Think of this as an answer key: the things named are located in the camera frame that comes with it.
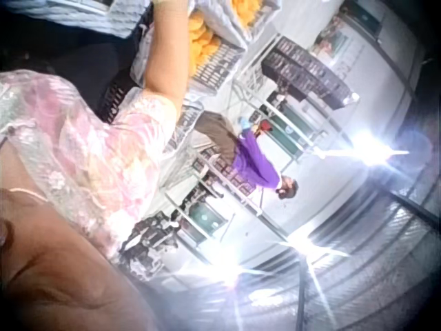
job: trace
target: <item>pink floral blouse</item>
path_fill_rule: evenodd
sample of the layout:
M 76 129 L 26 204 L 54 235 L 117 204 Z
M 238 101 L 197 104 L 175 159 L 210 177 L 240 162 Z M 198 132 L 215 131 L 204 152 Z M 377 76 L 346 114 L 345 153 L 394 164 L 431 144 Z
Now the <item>pink floral blouse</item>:
M 60 77 L 0 74 L 1 134 L 50 203 L 108 258 L 147 211 L 175 125 L 173 103 L 141 89 L 108 125 Z

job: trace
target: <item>hair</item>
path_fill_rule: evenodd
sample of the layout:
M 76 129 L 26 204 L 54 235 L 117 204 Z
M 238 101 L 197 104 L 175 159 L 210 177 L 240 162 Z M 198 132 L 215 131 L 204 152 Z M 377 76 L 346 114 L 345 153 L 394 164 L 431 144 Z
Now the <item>hair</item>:
M 297 181 L 294 181 L 292 188 L 283 186 L 283 190 L 285 190 L 284 192 L 278 192 L 278 198 L 280 200 L 285 200 L 285 199 L 292 199 L 296 196 L 297 191 L 298 191 L 298 183 Z

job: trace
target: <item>purple shirt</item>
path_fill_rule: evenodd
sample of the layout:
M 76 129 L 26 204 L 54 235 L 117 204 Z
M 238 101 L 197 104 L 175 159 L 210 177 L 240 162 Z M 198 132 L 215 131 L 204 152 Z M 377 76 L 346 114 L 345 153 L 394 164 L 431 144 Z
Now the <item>purple shirt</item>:
M 250 129 L 242 132 L 238 140 L 233 168 L 248 182 L 263 188 L 277 188 L 280 176 L 274 166 L 262 154 Z

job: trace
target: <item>person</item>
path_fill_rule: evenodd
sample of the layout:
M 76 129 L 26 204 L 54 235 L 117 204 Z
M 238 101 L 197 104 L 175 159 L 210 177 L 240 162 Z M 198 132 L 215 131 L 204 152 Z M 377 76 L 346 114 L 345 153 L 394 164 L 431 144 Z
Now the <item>person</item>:
M 222 115 L 205 111 L 194 129 L 207 135 L 220 148 L 224 160 L 251 184 L 276 191 L 279 199 L 296 196 L 298 184 L 292 178 L 280 175 L 260 151 L 251 130 L 251 123 L 240 118 L 242 133 L 237 138 L 232 124 Z
M 0 190 L 2 330 L 156 330 L 138 290 L 44 200 Z
M 46 201 L 112 260 L 152 200 L 187 87 L 187 1 L 154 5 L 146 88 L 112 125 L 61 77 L 0 73 L 0 187 Z

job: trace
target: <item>brown pants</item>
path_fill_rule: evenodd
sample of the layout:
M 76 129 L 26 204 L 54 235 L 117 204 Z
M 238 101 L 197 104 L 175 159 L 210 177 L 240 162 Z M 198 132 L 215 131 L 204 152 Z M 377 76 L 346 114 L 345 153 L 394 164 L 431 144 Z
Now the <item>brown pants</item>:
M 194 129 L 209 137 L 220 148 L 224 160 L 233 163 L 236 156 L 237 137 L 232 124 L 221 114 L 205 111 Z

